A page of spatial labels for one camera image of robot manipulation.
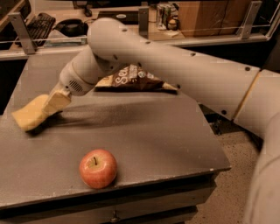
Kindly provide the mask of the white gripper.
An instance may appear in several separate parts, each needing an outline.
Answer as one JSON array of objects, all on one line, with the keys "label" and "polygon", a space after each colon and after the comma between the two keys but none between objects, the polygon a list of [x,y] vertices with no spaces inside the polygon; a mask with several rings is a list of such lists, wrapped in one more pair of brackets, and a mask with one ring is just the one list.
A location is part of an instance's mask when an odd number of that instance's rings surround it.
[{"label": "white gripper", "polygon": [[71,94],[85,95],[94,88],[99,77],[99,67],[93,55],[75,56],[62,69],[59,83],[44,96],[42,112],[52,116],[61,111],[71,102]]}]

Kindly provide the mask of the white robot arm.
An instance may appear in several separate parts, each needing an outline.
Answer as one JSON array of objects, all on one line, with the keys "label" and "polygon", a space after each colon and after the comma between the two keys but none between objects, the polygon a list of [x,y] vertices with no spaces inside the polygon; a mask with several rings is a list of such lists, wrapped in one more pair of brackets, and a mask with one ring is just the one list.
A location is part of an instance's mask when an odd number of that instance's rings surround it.
[{"label": "white robot arm", "polygon": [[70,60],[55,90],[85,95],[98,78],[136,65],[263,140],[242,224],[280,224],[280,75],[149,41],[113,18],[95,20],[87,47]]}]

